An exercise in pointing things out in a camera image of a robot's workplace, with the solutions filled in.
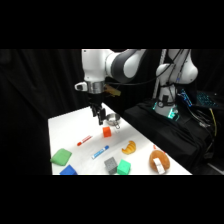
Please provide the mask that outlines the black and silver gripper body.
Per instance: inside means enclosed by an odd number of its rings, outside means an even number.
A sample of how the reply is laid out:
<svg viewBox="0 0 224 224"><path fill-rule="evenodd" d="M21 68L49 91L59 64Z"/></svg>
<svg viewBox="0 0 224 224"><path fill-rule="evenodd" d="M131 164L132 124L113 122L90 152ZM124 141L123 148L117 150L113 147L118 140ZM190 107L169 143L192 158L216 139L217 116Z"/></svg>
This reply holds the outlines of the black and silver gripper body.
<svg viewBox="0 0 224 224"><path fill-rule="evenodd" d="M105 82L88 82L87 86L90 104L95 107L100 107L104 99Z"/></svg>

